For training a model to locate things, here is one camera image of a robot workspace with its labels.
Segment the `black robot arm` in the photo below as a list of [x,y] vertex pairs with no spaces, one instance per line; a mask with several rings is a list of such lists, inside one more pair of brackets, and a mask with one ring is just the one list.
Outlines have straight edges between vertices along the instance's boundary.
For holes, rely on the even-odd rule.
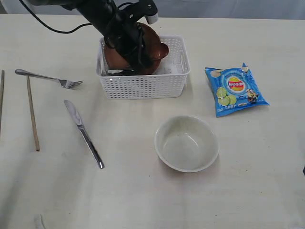
[[137,21],[153,17],[158,9],[152,0],[140,0],[119,9],[112,0],[30,0],[35,6],[56,5],[76,9],[105,38],[107,45],[127,61],[134,70],[153,65],[144,41],[144,32]]

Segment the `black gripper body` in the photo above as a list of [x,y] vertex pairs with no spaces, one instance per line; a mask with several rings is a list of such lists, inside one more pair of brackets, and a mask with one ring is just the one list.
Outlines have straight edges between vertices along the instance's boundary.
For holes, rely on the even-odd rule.
[[144,9],[106,9],[102,12],[104,42],[125,60],[144,60],[144,30],[138,20]]

